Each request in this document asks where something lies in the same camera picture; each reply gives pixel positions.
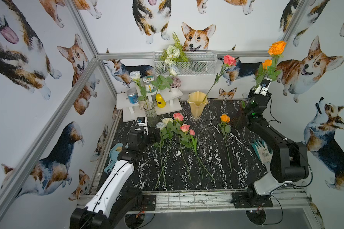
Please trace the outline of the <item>small pink tulip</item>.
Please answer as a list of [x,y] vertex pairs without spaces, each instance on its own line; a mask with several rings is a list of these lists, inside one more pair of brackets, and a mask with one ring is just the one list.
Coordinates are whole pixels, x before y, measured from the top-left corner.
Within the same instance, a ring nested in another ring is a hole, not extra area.
[[191,138],[191,144],[192,144],[192,147],[193,147],[193,151],[194,151],[194,154],[197,158],[197,163],[198,163],[198,166],[199,166],[199,170],[200,170],[200,175],[201,177],[203,177],[203,172],[202,172],[202,166],[201,166],[201,162],[200,162],[200,158],[198,156],[198,153],[197,153],[197,137],[195,137],[195,131],[190,129],[189,130],[189,136]]

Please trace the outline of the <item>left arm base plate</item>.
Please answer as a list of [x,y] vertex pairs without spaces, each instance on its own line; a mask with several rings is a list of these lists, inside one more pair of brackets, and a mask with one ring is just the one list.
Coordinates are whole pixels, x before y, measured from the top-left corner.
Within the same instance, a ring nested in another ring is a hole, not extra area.
[[156,195],[147,194],[143,195],[141,200],[137,200],[134,207],[132,207],[128,213],[135,214],[136,212],[146,212],[146,211],[155,211],[156,207]]

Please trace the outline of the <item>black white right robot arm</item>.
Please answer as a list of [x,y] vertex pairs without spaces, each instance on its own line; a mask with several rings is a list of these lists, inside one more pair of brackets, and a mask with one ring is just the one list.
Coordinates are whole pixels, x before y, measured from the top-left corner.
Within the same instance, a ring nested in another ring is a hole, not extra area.
[[311,170],[305,145],[286,138],[263,117],[271,93],[263,95],[251,89],[248,98],[243,110],[247,128],[272,150],[267,174],[247,188],[248,199],[254,201],[269,196],[286,184],[308,178]]

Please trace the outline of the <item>orange rose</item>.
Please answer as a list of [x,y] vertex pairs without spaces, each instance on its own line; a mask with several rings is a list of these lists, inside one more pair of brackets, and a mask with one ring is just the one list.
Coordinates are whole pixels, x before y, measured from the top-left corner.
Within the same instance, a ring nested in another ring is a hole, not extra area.
[[248,99],[252,98],[255,94],[260,94],[261,92],[267,92],[267,88],[273,78],[276,77],[275,69],[276,62],[273,62],[271,59],[265,60],[260,64],[258,69],[258,75],[256,77],[256,85],[251,88]]
[[273,43],[268,50],[268,54],[271,59],[267,59],[262,63],[264,72],[267,74],[268,78],[275,81],[280,74],[280,70],[277,70],[278,61],[283,57],[283,52],[286,47],[285,41],[278,41]]
[[230,117],[227,114],[222,114],[222,116],[220,117],[220,123],[218,124],[218,126],[220,127],[220,130],[223,136],[223,141],[226,146],[229,170],[230,172],[232,172],[233,169],[232,169],[230,152],[229,152],[228,143],[227,143],[227,137],[229,136],[229,133],[231,130],[229,122],[230,122]]

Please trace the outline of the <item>orange rose top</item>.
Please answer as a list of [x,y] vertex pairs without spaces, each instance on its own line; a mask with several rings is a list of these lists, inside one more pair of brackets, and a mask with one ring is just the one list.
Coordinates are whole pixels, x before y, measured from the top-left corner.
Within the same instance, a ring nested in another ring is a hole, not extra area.
[[273,78],[276,77],[275,69],[276,62],[273,62],[271,59],[265,60],[260,64],[258,69],[258,75],[256,77],[256,85],[251,88],[248,99],[252,98],[255,94],[260,94],[261,92],[267,92],[267,88]]

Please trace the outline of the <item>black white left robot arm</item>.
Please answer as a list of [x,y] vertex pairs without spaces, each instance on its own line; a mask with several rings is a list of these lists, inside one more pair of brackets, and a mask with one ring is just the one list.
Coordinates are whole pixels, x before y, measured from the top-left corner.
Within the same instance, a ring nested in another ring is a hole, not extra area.
[[141,190],[130,188],[120,195],[123,186],[133,174],[136,163],[146,147],[161,140],[160,129],[135,126],[129,133],[129,142],[117,157],[117,162],[97,194],[84,208],[76,208],[70,217],[71,229],[113,229],[142,201]]

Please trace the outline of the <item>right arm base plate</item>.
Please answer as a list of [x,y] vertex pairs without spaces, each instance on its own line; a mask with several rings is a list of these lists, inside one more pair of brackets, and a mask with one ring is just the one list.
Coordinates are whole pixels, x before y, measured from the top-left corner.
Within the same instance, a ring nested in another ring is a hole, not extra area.
[[249,194],[247,192],[233,192],[231,193],[231,196],[231,204],[234,204],[236,209],[273,207],[270,196],[260,196],[256,194]]

